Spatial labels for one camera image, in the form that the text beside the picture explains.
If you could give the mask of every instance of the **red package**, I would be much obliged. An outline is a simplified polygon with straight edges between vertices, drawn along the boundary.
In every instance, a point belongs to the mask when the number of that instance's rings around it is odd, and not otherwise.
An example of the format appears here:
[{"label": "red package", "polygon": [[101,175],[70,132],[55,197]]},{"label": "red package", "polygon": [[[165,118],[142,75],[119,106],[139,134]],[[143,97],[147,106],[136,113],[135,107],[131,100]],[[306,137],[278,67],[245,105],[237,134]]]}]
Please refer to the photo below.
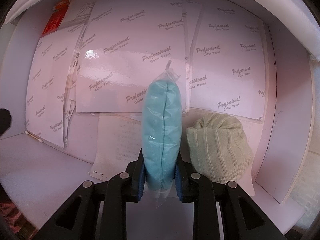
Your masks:
[{"label": "red package", "polygon": [[44,28],[44,31],[43,31],[41,37],[43,37],[44,35],[46,35],[48,33],[54,32],[59,27],[59,25],[60,25],[62,19],[64,18],[67,10],[68,10],[68,6],[65,6],[62,9],[54,12],[51,15],[46,27]]},{"label": "red package", "polygon": [[58,2],[54,7],[53,10],[60,10],[66,6],[68,6],[70,3],[70,0],[61,0],[60,2]]}]

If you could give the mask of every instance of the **teal fabric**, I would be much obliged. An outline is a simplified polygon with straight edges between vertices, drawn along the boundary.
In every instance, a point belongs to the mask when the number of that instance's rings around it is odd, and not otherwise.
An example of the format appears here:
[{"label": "teal fabric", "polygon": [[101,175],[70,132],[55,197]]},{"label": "teal fabric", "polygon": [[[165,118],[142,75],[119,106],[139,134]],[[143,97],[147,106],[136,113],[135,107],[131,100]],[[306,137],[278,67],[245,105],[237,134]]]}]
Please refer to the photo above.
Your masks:
[{"label": "teal fabric", "polygon": [[151,190],[169,189],[182,135],[178,86],[170,80],[150,84],[142,111],[142,153]]}]

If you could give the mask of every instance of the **metal screw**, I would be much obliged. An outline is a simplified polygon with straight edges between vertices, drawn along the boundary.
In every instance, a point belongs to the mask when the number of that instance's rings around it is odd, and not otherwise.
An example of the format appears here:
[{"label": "metal screw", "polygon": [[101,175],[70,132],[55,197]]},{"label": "metal screw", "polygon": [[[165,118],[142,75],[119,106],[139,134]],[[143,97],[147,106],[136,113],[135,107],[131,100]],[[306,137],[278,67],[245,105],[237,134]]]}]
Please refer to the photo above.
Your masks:
[{"label": "metal screw", "polygon": [[229,181],[228,186],[231,188],[236,188],[238,186],[238,184],[235,181]]},{"label": "metal screw", "polygon": [[84,183],[82,183],[82,186],[87,188],[92,186],[92,181],[86,180]]},{"label": "metal screw", "polygon": [[201,175],[197,172],[194,172],[191,174],[191,178],[193,178],[193,179],[200,179],[200,177],[201,177]]},{"label": "metal screw", "polygon": [[127,172],[121,172],[119,176],[121,179],[127,179],[130,175]]}]

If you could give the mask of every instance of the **cotton swab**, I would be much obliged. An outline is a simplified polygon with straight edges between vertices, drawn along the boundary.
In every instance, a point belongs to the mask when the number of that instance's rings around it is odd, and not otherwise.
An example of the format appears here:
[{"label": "cotton swab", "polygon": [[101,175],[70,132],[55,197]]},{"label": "cotton swab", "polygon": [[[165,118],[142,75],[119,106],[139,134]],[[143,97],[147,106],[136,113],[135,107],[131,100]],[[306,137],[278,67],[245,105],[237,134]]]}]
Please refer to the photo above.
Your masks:
[{"label": "cotton swab", "polygon": [[24,131],[25,134],[30,135],[31,137],[33,137],[34,139],[37,139],[39,142],[43,143],[42,139],[37,138],[36,136],[32,135],[31,133],[29,133],[28,131]]}]

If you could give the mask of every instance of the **light green knit hat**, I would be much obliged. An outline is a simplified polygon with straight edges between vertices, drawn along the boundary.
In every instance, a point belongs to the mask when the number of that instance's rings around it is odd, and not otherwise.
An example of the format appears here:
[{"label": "light green knit hat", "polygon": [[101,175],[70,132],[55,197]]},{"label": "light green knit hat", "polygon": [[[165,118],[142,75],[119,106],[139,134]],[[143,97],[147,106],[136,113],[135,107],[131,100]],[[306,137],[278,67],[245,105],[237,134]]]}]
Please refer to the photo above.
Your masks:
[{"label": "light green knit hat", "polygon": [[231,115],[206,114],[187,128],[187,139],[194,168],[211,181],[237,181],[253,161],[242,124]]}]

